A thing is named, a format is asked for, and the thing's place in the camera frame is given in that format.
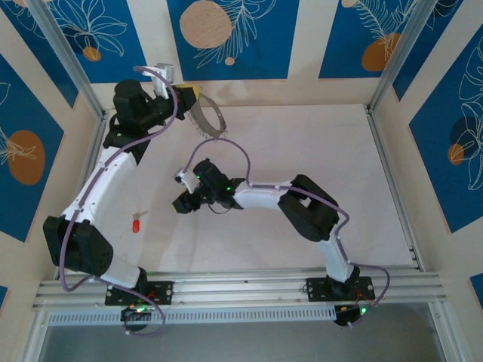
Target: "wall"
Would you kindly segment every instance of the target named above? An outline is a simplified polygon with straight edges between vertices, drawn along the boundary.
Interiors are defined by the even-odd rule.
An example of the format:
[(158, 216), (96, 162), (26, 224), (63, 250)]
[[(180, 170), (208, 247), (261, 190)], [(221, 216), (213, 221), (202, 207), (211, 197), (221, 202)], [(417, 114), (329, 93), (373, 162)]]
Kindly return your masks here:
[[(470, 192), (467, 189), (467, 169), (466, 173), (455, 176), (452, 174), (453, 168), (449, 168), (459, 167), (454, 169), (465, 170), (469, 162), (468, 158), (451, 160), (451, 149), (455, 149), (452, 143), (455, 142), (450, 141), (449, 133), (451, 125), (457, 118), (449, 115), (447, 107), (455, 102), (463, 102), (457, 97), (459, 84), (455, 87), (456, 98), (451, 95), (450, 89), (440, 98), (435, 99), (434, 94), (437, 93), (435, 88), (438, 83), (480, 29), (481, 19), (483, 19), (481, 2), (464, 0), (401, 102), (398, 102), (395, 93), (391, 90), (376, 113), (397, 186), (421, 253), (429, 264), (428, 269), (436, 270), (441, 274), (445, 292), (456, 312), (475, 360), (483, 360), (481, 344), (483, 311), (469, 283), (469, 277), (483, 272), (481, 266), (483, 219), (475, 216), (474, 221), (468, 219), (465, 222), (465, 224), (469, 223), (468, 225), (455, 224), (452, 220), (462, 215), (480, 213), (481, 203), (477, 202), (472, 207), (466, 206), (466, 203), (472, 202), (467, 200), (467, 193)], [(464, 73), (463, 64), (458, 82)], [(462, 116), (459, 107), (458, 103), (456, 111)], [(419, 132), (419, 126), (416, 127), (411, 123), (411, 132), (408, 125), (413, 119), (429, 131)], [(446, 130), (447, 135), (440, 137), (441, 130)], [(428, 157), (427, 152), (424, 151), (427, 149), (434, 149), (435, 154)], [(438, 166), (441, 167), (439, 175), (437, 175), (438, 167), (434, 171), (432, 165), (432, 158), (438, 157), (441, 160)], [(441, 184), (449, 189), (440, 192)], [(481, 199), (481, 189), (471, 192), (473, 192), (471, 198)], [(455, 210), (448, 209), (448, 202), (444, 201), (448, 197), (453, 198)]]
[[(54, 268), (42, 233), (42, 223), (48, 215), (59, 214), (72, 200), (79, 186), (97, 120), (82, 97), (78, 97), (71, 107), (2, 11), (0, 34), (2, 56), (63, 131), (60, 147), (25, 242), (0, 232), (0, 285), (8, 287), (0, 315), (0, 360), (9, 362), (19, 360), (33, 318), (30, 309), (38, 283), (42, 279), (51, 278)], [(2, 118), (0, 125), (3, 127), (7, 122), (22, 121)], [(3, 188), (2, 191), (12, 192), (9, 188)], [(11, 217), (9, 213), (21, 207), (3, 204), (2, 218)]]
[[(258, 5), (220, 0), (147, 0), (142, 6), (135, 0), (72, 3), (79, 5), (82, 18), (97, 16), (103, 9), (104, 17), (95, 20), (93, 29), (84, 29), (67, 3), (48, 2), (103, 106), (110, 109), (116, 82), (148, 80), (132, 66), (159, 62), (176, 66), (176, 83), (201, 84), (221, 106), (367, 103), (416, 0), (263, 0), (257, 2), (263, 14), (255, 11)], [(197, 13), (192, 28), (180, 25), (191, 5), (207, 3), (224, 6), (221, 19), (213, 11)], [(379, 3), (387, 14), (376, 11)], [(239, 12), (243, 4), (246, 12)], [(371, 24), (365, 22), (365, 5), (377, 18)], [(404, 16), (378, 31), (383, 17), (398, 9), (397, 14)], [(222, 42), (224, 49), (210, 48), (214, 44), (205, 43), (223, 32), (225, 12), (232, 22), (229, 31), (236, 28), (235, 19), (242, 19), (236, 28), (240, 35), (232, 43), (234, 35)], [(201, 41), (193, 41), (186, 32)], [(378, 37), (388, 43), (386, 53)], [(212, 54), (210, 49), (220, 51), (220, 56), (201, 57)], [(198, 64), (201, 59), (207, 62)]]

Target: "white bracket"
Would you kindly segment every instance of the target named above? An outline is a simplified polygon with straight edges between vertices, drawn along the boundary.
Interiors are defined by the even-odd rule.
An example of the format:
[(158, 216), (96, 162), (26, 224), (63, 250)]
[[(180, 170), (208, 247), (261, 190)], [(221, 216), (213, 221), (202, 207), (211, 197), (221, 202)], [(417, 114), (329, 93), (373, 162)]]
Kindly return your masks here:
[[(169, 83), (173, 83), (174, 81), (174, 66), (172, 64), (158, 63), (156, 64), (156, 66), (145, 66), (145, 68), (158, 73)], [(166, 84), (163, 83), (161, 79), (159, 79), (158, 77), (156, 77), (155, 75), (149, 72), (143, 72), (142, 74), (147, 77), (151, 77), (152, 85), (154, 87), (154, 93), (156, 94), (156, 96), (161, 96), (166, 100), (169, 98)]]

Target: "black mounting plate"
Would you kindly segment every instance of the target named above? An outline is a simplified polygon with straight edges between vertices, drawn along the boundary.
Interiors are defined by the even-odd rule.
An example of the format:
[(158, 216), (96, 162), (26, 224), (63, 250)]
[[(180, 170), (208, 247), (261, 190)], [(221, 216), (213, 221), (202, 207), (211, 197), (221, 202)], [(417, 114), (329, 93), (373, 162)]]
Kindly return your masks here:
[(371, 277), (358, 277), (355, 281), (355, 288), (352, 288), (344, 298), (333, 292), (327, 278), (308, 278), (305, 287), (309, 302), (355, 302), (357, 291), (362, 294), (361, 301), (376, 299)]
[[(147, 292), (145, 296), (150, 298), (157, 305), (171, 305), (173, 297), (173, 282), (172, 281), (148, 281)], [(146, 304), (146, 302), (139, 302), (139, 298), (122, 290), (112, 288), (106, 291), (105, 305), (120, 305), (129, 306), (131, 304)]]

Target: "metal bar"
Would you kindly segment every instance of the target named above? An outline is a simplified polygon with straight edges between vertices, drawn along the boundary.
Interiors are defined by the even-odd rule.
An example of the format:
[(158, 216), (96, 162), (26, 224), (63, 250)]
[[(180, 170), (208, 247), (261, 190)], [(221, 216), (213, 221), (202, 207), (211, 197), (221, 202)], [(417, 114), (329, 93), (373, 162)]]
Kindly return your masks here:
[(94, 112), (98, 119), (101, 119), (103, 117), (103, 108), (100, 101), (97, 99), (91, 83), (81, 64), (78, 62), (77, 57), (74, 55), (69, 42), (66, 40), (51, 11), (48, 9), (48, 5), (42, 0), (25, 0), (25, 3), (75, 86), (85, 97), (92, 112)]
[(51, 313), (49, 311), (39, 311), (35, 313), (34, 318), (29, 338), (27, 339), (28, 342), (25, 345), (19, 362), (37, 362), (40, 358)]
[(417, 242), (414, 237), (413, 229), (409, 223), (408, 215), (406, 214), (405, 207), (402, 203), (401, 196), (398, 191), (398, 187), (395, 184), (392, 167), (389, 162), (386, 153), (386, 147), (384, 145), (383, 140), (380, 137), (379, 128), (376, 122), (376, 115), (374, 113), (370, 113), (368, 107), (365, 108), (366, 115), (368, 117), (369, 127), (371, 128), (372, 137), (374, 138), (374, 143), (376, 144), (377, 152), (379, 153), (380, 162), (383, 165), (384, 173), (386, 174), (387, 184), (389, 185), (389, 190), (391, 191), (392, 199), (394, 201), (395, 209), (399, 216), (399, 221), (401, 223), (402, 231), (405, 235), (406, 241), (410, 247), (410, 251), (414, 253), (416, 256), (416, 263), (418, 264), (419, 269), (425, 271), (426, 265), (422, 260), (420, 249), (417, 246)]
[[(434, 302), (446, 300), (437, 273), (390, 269), (392, 283), (383, 302)], [(380, 293), (385, 276), (368, 272), (374, 290)], [(169, 308), (276, 307), (313, 305), (302, 291), (307, 278), (324, 277), (323, 269), (290, 269), (239, 273), (152, 273), (151, 281), (174, 281), (174, 294)], [(78, 280), (70, 276), (68, 282)], [(74, 293), (64, 293), (56, 281), (43, 281), (34, 301), (34, 310), (52, 311), (86, 308), (116, 308), (103, 305), (106, 287), (88, 283)], [(343, 303), (320, 303), (337, 305)]]
[(402, 32), (401, 38), (398, 41), (394, 51), (392, 52), (383, 74), (380, 76), (379, 84), (369, 102), (370, 112), (375, 112), (377, 107), (388, 89), (392, 86), (395, 77), (401, 70), (402, 65), (408, 58), (411, 49), (414, 46), (418, 36), (423, 30), (426, 21), (431, 15), (438, 0), (414, 0), (417, 1), (414, 12), (409, 18), (408, 24)]
[(467, 347), (460, 328), (455, 324), (454, 313), (448, 302), (428, 303), (435, 324), (439, 342), (446, 360), (470, 362), (474, 360)]
[(92, 171), (96, 167), (97, 157), (92, 157), (92, 156), (99, 155), (99, 150), (103, 143), (103, 136), (106, 131), (107, 123), (108, 123), (107, 114), (105, 114), (102, 120), (97, 125), (96, 136), (94, 138), (94, 141), (92, 142), (91, 150), (89, 151), (88, 161), (85, 164), (84, 173), (82, 176), (82, 180), (79, 183), (78, 192), (81, 191), (82, 187), (87, 182), (89, 176), (91, 175)]
[[(278, 308), (202, 308), (165, 309), (166, 324), (256, 323), (288, 321), (334, 321), (335, 307), (308, 305)], [(119, 326), (121, 314), (115, 310), (59, 311), (52, 313), (49, 327)], [(160, 324), (160, 314), (141, 318), (132, 324)]]

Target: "vent grille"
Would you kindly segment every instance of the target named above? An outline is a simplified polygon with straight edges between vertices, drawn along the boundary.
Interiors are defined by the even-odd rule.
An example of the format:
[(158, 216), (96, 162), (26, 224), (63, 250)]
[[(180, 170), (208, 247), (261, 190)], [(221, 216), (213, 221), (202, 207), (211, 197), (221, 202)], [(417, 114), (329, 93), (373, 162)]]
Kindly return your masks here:
[[(291, 308), (169, 309), (163, 312), (166, 316), (166, 324), (334, 321), (336, 319), (333, 306), (320, 305)], [(118, 325), (121, 323), (120, 317), (120, 311), (55, 312), (51, 315), (49, 326)], [(154, 312), (132, 324), (160, 324), (161, 322), (161, 315)]]

